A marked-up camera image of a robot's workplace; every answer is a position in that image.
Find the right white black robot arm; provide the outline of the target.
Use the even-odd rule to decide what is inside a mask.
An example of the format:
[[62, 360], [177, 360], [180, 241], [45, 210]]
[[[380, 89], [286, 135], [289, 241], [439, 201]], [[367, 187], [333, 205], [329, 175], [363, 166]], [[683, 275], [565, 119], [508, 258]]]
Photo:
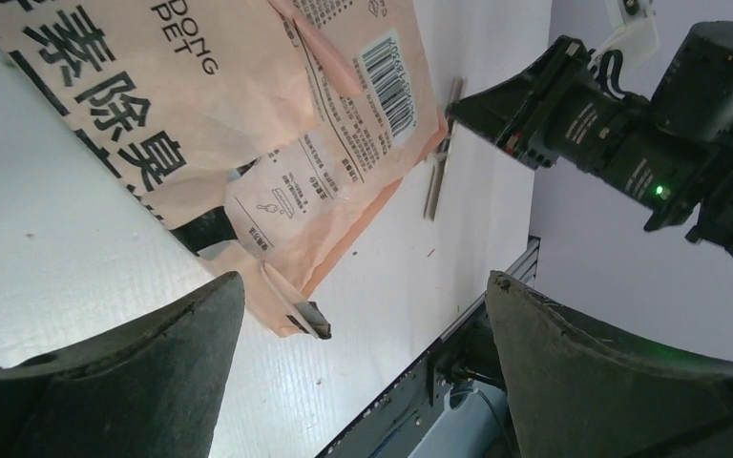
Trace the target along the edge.
[[733, 21], [694, 24], [651, 97], [623, 91], [621, 51], [563, 35], [518, 75], [447, 115], [531, 169], [559, 159], [733, 258]]

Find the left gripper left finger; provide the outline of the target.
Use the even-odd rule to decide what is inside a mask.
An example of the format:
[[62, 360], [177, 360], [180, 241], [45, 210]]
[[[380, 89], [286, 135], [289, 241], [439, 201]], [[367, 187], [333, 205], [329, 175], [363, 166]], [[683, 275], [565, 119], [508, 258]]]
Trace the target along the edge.
[[205, 457], [244, 313], [231, 272], [90, 339], [0, 367], [0, 457]]

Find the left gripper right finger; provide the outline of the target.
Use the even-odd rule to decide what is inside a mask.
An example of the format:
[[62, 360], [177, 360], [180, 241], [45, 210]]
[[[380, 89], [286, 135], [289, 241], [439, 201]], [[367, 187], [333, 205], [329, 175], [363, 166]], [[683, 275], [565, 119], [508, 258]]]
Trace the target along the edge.
[[524, 457], [733, 457], [733, 362], [632, 334], [491, 272], [486, 307]]

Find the white bag sealing clip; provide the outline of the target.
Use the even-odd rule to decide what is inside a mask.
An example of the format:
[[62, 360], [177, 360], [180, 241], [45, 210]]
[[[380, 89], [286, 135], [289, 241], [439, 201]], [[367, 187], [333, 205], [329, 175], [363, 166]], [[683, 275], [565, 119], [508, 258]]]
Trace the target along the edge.
[[[465, 90], [465, 84], [466, 79], [462, 76], [455, 77], [453, 79], [445, 109], [447, 109], [450, 104], [457, 102], [462, 97]], [[436, 212], [441, 195], [442, 184], [447, 169], [447, 162], [450, 153], [450, 143], [452, 139], [454, 125], [454, 121], [450, 118], [449, 114], [444, 114], [444, 117], [447, 127], [445, 136], [437, 145], [434, 152], [427, 157], [427, 162], [432, 165], [432, 174], [429, 181], [429, 190], [424, 209], [424, 219], [431, 222], [434, 222], [436, 219]]]

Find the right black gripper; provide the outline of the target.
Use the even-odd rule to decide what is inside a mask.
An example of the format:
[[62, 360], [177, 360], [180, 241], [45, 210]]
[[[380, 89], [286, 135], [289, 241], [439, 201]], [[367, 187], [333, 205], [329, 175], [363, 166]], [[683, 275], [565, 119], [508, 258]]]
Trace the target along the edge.
[[689, 215], [704, 199], [708, 153], [661, 131], [642, 99], [605, 93], [590, 59], [562, 35], [518, 75], [451, 102], [447, 120], [532, 170], [563, 159], [655, 215]]

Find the pink cat litter bag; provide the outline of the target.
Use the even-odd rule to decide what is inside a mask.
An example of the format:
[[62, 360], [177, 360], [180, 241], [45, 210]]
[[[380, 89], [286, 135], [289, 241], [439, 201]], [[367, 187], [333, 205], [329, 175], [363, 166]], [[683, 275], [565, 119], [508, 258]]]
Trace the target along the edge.
[[0, 1], [0, 49], [282, 337], [446, 130], [409, 1]]

